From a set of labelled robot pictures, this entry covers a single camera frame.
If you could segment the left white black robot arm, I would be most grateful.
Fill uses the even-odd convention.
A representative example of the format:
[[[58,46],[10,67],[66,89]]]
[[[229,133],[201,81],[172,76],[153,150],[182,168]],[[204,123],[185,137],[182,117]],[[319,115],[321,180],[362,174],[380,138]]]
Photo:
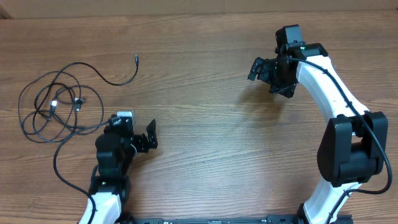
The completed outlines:
[[[146,134],[134,134],[134,122],[128,116],[116,115],[108,120],[104,133],[95,141],[98,164],[93,168],[88,190],[70,183],[59,173],[57,156],[66,141],[60,143],[53,158],[55,174],[63,183],[88,197],[80,223],[137,222],[131,213],[124,211],[131,189],[129,170],[138,153],[157,148],[155,119],[148,124],[146,131]]]

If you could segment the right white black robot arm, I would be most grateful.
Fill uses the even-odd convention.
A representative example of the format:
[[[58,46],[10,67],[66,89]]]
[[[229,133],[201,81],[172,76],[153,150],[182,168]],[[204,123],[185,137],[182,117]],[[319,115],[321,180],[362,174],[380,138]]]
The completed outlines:
[[[307,44],[299,25],[275,33],[276,58],[256,58],[248,79],[261,80],[270,93],[286,98],[303,85],[318,105],[326,130],[317,152],[321,178],[312,196],[295,215],[268,215],[266,223],[352,223],[338,212],[355,192],[380,195],[392,185],[385,152],[388,120],[371,112],[348,90],[333,68],[328,52]]]

